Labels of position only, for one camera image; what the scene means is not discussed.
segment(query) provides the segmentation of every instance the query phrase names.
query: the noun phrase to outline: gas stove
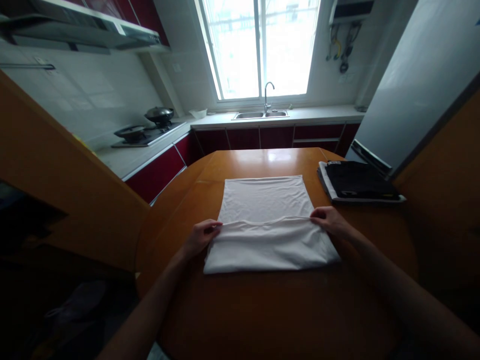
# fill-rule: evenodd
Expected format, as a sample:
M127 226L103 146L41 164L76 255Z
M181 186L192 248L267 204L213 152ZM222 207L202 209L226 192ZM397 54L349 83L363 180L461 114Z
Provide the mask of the gas stove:
M143 131L143 134L136 138L134 141L122 140L114 143L112 148L143 148L150 146L157 141L161 140L165 135L171 132L173 129L185 124L184 122L169 123L165 127L150 127Z

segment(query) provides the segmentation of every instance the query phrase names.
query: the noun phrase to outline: hand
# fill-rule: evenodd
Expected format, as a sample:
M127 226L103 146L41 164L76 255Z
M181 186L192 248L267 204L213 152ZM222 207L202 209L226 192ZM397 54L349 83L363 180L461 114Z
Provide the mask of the hand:
M320 225L330 234L348 240L355 228L333 206L317 207L310 214L311 222Z
M190 236L182 246L183 254L187 259L198 255L214 237L220 234L220 221L208 219L193 225Z

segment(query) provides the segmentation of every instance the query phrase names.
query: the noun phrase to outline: rod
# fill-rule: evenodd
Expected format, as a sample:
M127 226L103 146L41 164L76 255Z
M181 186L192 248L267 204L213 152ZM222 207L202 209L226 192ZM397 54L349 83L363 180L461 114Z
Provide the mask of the rod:
M0 63L0 68L3 69L44 69L55 70L55 66L52 64L12 64L12 63Z

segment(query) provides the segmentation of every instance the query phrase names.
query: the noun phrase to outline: window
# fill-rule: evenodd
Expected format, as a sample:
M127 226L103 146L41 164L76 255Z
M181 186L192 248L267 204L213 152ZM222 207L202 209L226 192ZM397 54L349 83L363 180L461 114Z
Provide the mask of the window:
M307 93L320 0L198 0L219 100Z

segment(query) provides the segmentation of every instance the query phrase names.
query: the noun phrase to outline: white refrigerator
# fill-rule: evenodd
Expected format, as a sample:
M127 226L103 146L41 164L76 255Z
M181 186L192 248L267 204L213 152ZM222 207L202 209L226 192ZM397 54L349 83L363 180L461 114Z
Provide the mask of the white refrigerator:
M355 139L395 174L479 73L480 0L418 0Z

